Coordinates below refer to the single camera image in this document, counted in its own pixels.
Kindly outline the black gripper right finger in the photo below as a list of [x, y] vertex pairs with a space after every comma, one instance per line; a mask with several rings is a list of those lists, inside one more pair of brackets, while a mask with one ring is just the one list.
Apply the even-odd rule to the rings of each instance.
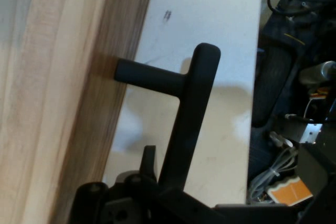
[[305, 143], [296, 173], [313, 196], [298, 223], [335, 223], [335, 164], [315, 144]]

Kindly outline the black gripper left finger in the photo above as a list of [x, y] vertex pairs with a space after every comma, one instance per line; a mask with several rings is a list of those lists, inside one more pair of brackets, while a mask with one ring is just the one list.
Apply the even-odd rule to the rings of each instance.
[[144, 148], [140, 169], [121, 174], [109, 187], [103, 182], [80, 186], [72, 203], [68, 223], [149, 223], [164, 192], [154, 168], [156, 146]]

